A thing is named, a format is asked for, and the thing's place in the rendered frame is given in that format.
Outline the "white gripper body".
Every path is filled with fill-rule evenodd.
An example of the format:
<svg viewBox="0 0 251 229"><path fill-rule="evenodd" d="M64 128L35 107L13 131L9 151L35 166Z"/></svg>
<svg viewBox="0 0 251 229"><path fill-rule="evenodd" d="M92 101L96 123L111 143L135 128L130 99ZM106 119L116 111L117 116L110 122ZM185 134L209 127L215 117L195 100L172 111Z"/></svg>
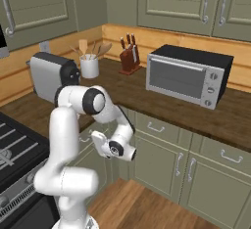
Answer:
<svg viewBox="0 0 251 229"><path fill-rule="evenodd" d="M91 138L98 154L101 157L109 159L111 157L111 154L107 137L103 133L94 130L91 133Z"/></svg>

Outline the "green drawer front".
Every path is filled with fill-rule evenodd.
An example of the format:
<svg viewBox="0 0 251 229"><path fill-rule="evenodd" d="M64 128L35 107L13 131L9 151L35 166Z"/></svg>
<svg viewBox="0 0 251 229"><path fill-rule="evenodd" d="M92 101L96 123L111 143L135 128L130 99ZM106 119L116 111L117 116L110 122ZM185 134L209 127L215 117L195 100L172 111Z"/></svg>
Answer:
<svg viewBox="0 0 251 229"><path fill-rule="evenodd" d="M79 133L79 146L83 150L92 143L91 133L96 130L109 136L109 127L107 124L92 123Z"/></svg>
<svg viewBox="0 0 251 229"><path fill-rule="evenodd" d="M162 126L164 126L165 130L161 133L158 133L158 132L148 129L147 124L149 121L151 121L152 125L156 127L157 129L160 129ZM157 118L154 118L145 114L141 114L141 113L135 114L135 123L136 123L136 128L144 133L147 133L156 138L159 138L159 139L171 142L171 143L177 142L178 134L179 134L179 128L177 126L174 126L167 122L161 121Z"/></svg>
<svg viewBox="0 0 251 229"><path fill-rule="evenodd" d="M203 137L199 152L204 157L251 175L251 153Z"/></svg>

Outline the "green base cupboard door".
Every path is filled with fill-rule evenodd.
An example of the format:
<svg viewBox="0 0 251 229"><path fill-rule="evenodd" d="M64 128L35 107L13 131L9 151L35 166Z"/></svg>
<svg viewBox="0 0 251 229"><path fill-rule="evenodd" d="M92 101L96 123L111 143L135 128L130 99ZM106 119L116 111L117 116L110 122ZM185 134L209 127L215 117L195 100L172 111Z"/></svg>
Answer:
<svg viewBox="0 0 251 229"><path fill-rule="evenodd" d="M196 164L188 182L192 158ZM251 229L251 176L190 153L179 204L221 229Z"/></svg>
<svg viewBox="0 0 251 229"><path fill-rule="evenodd" d="M111 161L101 157L96 151L93 143L86 146L79 153L77 158L69 163L69 166L93 169L98 175L98 189L93 196L85 200L87 205L90 205L95 200L96 196L112 182Z"/></svg>
<svg viewBox="0 0 251 229"><path fill-rule="evenodd" d="M147 135L136 136L135 147L136 156L130 176L153 192L178 203L188 152ZM176 177L178 153L183 153L183 158L180 161L180 176Z"/></svg>

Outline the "white utensil pot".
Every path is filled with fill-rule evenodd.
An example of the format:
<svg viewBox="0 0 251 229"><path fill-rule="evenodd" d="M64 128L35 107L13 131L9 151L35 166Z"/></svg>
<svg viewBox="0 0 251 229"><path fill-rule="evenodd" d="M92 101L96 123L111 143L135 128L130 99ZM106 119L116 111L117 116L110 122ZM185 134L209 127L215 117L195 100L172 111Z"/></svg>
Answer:
<svg viewBox="0 0 251 229"><path fill-rule="evenodd" d="M95 54L80 57L80 70L83 78L95 78L99 75L99 64Z"/></svg>

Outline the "black gas stove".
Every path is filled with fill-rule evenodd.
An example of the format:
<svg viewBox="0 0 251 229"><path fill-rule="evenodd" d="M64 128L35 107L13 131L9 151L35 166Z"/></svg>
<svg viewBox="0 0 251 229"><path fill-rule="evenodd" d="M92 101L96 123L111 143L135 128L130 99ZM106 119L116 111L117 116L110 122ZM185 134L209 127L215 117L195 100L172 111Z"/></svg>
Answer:
<svg viewBox="0 0 251 229"><path fill-rule="evenodd" d="M51 229L60 215L33 177L46 163L46 137L0 112L0 229Z"/></svg>

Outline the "grey black coffee machine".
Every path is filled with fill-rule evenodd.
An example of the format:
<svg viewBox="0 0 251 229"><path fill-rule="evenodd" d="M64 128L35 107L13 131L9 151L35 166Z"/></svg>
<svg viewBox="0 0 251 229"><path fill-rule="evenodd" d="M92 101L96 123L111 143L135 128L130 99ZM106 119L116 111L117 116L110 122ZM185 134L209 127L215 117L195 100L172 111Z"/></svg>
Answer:
<svg viewBox="0 0 251 229"><path fill-rule="evenodd" d="M31 57L29 67L35 93L51 103L59 87L79 85L80 71L74 60L38 52Z"/></svg>

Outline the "brown wooden knife block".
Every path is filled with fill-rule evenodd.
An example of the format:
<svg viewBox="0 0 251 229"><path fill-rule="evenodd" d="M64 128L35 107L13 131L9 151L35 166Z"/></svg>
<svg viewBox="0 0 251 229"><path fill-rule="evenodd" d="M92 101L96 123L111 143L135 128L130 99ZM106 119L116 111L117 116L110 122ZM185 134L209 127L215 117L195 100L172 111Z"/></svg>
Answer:
<svg viewBox="0 0 251 229"><path fill-rule="evenodd" d="M123 51L120 53L122 62L122 69L120 70L120 73L131 75L140 69L140 60L134 34L128 33L126 35L126 40L128 45L125 44L123 38L120 39L123 48Z"/></svg>

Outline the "wooden spoon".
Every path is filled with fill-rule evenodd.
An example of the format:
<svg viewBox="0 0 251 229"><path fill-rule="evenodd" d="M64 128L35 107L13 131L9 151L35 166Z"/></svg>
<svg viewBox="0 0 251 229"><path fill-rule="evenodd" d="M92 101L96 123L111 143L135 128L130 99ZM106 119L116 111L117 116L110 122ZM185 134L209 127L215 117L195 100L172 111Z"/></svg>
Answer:
<svg viewBox="0 0 251 229"><path fill-rule="evenodd" d="M112 48L112 43L104 43L100 46L100 49L96 55L96 57L102 56L106 54Z"/></svg>

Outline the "wooden spatula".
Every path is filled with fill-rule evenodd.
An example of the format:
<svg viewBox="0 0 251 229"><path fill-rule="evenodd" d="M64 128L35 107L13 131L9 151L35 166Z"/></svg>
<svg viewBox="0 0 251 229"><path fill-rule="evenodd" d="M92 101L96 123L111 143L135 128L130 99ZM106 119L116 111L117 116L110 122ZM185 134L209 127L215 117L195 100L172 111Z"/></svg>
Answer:
<svg viewBox="0 0 251 229"><path fill-rule="evenodd" d="M79 45L79 51L81 53L80 57L83 59L84 55L86 53L86 50L87 50L87 40L86 39L80 39L78 41L78 45Z"/></svg>

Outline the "silver black toaster oven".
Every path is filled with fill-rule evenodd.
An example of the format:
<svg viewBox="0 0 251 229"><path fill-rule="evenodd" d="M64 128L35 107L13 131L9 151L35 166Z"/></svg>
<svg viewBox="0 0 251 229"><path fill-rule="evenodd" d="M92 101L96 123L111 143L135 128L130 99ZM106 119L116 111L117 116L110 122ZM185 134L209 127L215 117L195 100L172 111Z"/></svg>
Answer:
<svg viewBox="0 0 251 229"><path fill-rule="evenodd" d="M230 55L166 44L147 55L146 89L214 110L232 62Z"/></svg>

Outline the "white wall outlet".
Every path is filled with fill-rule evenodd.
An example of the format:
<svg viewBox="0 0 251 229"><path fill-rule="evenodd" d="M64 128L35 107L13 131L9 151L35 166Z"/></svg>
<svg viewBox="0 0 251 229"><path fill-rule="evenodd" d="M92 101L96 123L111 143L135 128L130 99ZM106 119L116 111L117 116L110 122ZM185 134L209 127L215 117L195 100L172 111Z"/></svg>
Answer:
<svg viewBox="0 0 251 229"><path fill-rule="evenodd" d="M39 49L41 52L50 52L49 42L48 41L42 41L39 43Z"/></svg>

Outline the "green wall cupboard door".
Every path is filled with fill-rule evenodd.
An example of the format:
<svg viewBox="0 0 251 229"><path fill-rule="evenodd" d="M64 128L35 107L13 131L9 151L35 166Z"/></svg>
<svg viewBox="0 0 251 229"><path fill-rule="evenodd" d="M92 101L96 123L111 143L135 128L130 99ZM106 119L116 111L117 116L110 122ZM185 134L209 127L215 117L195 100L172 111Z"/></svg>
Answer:
<svg viewBox="0 0 251 229"><path fill-rule="evenodd" d="M210 35L217 0L209 0L206 24L202 23L204 0L138 0L138 24L185 33Z"/></svg>
<svg viewBox="0 0 251 229"><path fill-rule="evenodd" d="M76 31L74 0L6 0L12 15L13 36L5 35L10 51ZM11 27L0 0L3 32Z"/></svg>
<svg viewBox="0 0 251 229"><path fill-rule="evenodd" d="M251 42L251 0L227 0L224 25L219 26L223 0L219 0L212 35Z"/></svg>

